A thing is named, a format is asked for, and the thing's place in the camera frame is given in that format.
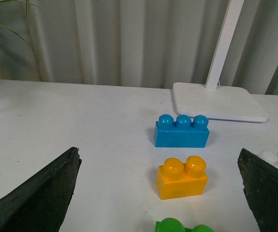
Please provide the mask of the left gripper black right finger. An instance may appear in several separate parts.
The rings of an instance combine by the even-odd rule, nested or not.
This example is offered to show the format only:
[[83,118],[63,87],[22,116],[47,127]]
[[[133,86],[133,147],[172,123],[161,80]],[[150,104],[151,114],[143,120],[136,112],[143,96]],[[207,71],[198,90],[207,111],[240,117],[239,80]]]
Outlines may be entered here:
[[244,148],[237,164],[259,230],[278,232],[278,169]]

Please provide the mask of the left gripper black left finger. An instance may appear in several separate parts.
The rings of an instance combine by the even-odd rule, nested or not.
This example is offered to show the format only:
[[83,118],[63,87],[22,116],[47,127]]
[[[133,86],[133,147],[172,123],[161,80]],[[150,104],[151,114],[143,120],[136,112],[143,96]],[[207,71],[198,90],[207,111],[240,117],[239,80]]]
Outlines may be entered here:
[[0,199],[0,232],[57,232],[82,160],[72,147]]

